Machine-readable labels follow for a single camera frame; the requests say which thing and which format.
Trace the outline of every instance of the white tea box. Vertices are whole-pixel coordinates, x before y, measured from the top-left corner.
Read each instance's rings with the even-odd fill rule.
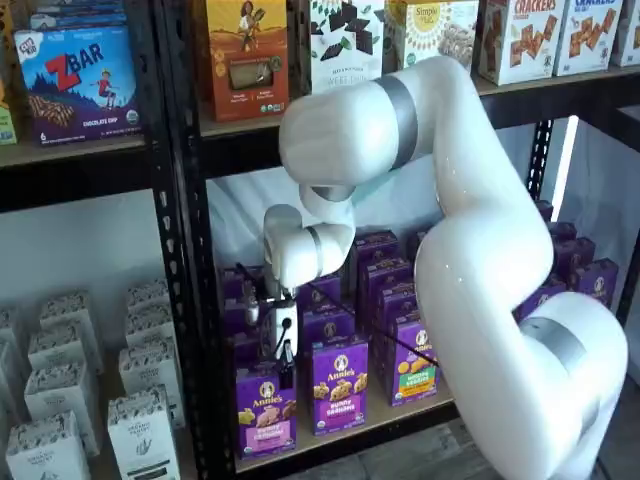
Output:
[[[122,478],[180,480],[164,388],[111,400],[107,428]]]
[[[565,0],[488,0],[478,73],[496,85],[551,77],[564,5]]]
[[[86,363],[34,370],[24,399],[34,420],[72,410],[85,452],[90,457],[100,454],[104,432],[93,376],[87,371]]]
[[[621,67],[640,64],[640,0],[624,0],[611,61]]]
[[[382,74],[384,0],[303,0],[300,59],[305,93]]]
[[[174,428],[181,428],[185,418],[175,352],[170,338],[125,348],[120,352],[118,367],[127,395],[163,385],[171,422]]]
[[[165,278],[156,278],[127,290],[127,310],[138,310],[157,303],[169,304],[169,287]]]
[[[0,400],[7,416],[14,423],[29,419],[24,403],[25,382],[16,362],[11,344],[0,340]]]
[[[31,365],[29,365],[27,357],[29,335],[21,320],[17,307],[0,308],[0,339],[5,340],[13,347],[20,371],[26,381],[31,373]]]
[[[471,70],[478,0],[389,2],[398,70],[446,55]]]
[[[567,0],[553,73],[606,70],[621,10],[622,0]]]
[[[29,342],[29,363],[34,370],[69,363],[86,363],[91,368],[82,343],[80,325],[66,322],[33,334]]]
[[[97,374],[101,374],[104,372],[102,337],[91,318],[88,292],[77,291],[61,295],[42,306],[40,311],[40,326],[42,328],[59,325],[69,320],[77,321],[80,325],[89,364],[93,366]]]
[[[13,427],[7,463],[14,480],[89,480],[75,414],[58,413]]]

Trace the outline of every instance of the chocolate piece image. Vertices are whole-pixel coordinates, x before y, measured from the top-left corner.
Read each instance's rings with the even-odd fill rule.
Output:
[[[365,28],[367,28],[367,25],[369,25],[369,20],[364,20],[362,18],[352,18],[344,30],[346,32],[359,32],[360,30],[364,30]]]
[[[361,52],[373,55],[373,41],[371,32],[358,30],[356,32],[356,48]]]
[[[607,10],[607,14],[604,17],[604,22],[602,22],[602,30],[604,33],[609,33],[611,29],[611,25],[613,25],[613,21],[616,18],[616,11],[613,8]]]
[[[324,62],[325,60],[329,60],[331,58],[337,57],[338,55],[340,55],[340,52],[342,51],[342,48],[343,47],[342,47],[342,45],[340,43],[336,43],[335,45],[331,45],[324,52],[324,55],[322,55],[322,58],[320,59],[320,61]]]
[[[554,15],[549,15],[549,18],[547,18],[547,24],[544,26],[544,39],[547,42],[551,41],[551,36],[556,28],[556,23],[558,23],[558,18]]]

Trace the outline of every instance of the crackers box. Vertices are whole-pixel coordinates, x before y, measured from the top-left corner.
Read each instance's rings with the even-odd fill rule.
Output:
[[[280,389],[275,363],[240,368],[236,372],[235,393],[240,457],[260,457],[295,448],[295,376],[292,388]]]
[[[90,480],[72,411],[13,427],[7,463],[14,480]]]
[[[289,104],[286,0],[207,0],[216,120],[282,113]]]
[[[578,267],[569,277],[569,288],[599,300],[611,308],[616,288],[618,265],[608,258]]]
[[[346,337],[355,332],[353,315],[324,302],[302,315],[302,345],[305,352],[311,351],[312,344],[326,342],[333,337]]]
[[[621,10],[622,0],[567,0],[553,73],[606,70]]]
[[[429,336],[415,310],[395,319],[390,333],[420,353],[435,359]],[[385,391],[391,406],[402,405],[436,393],[436,367],[396,342],[388,342],[384,370]]]
[[[110,400],[107,425],[121,478],[180,480],[169,406],[162,386]]]
[[[565,0],[488,0],[478,73],[497,85],[549,78],[564,5]]]
[[[118,370],[127,395],[163,385],[167,392],[173,427],[185,426],[182,388],[173,340],[166,338],[121,350]]]
[[[313,346],[313,433],[357,427],[367,418],[368,344],[358,335]]]
[[[305,93],[382,74],[384,0],[302,0],[301,70]]]
[[[611,61],[621,67],[640,64],[640,0],[623,0]]]
[[[24,398],[34,420],[72,410],[84,450],[90,457],[100,454],[103,427],[92,373],[86,364],[72,363],[34,370]]]
[[[89,292],[77,291],[60,295],[47,301],[40,310],[40,326],[42,328],[68,321],[77,321],[80,325],[87,360],[96,373],[101,374],[104,372],[104,350],[100,330],[92,319]]]

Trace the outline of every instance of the cookie image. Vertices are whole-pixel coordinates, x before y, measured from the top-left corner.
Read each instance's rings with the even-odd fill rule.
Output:
[[[356,384],[353,386],[353,393],[359,393],[367,388],[367,374],[361,373],[358,375],[358,380],[356,380]]]

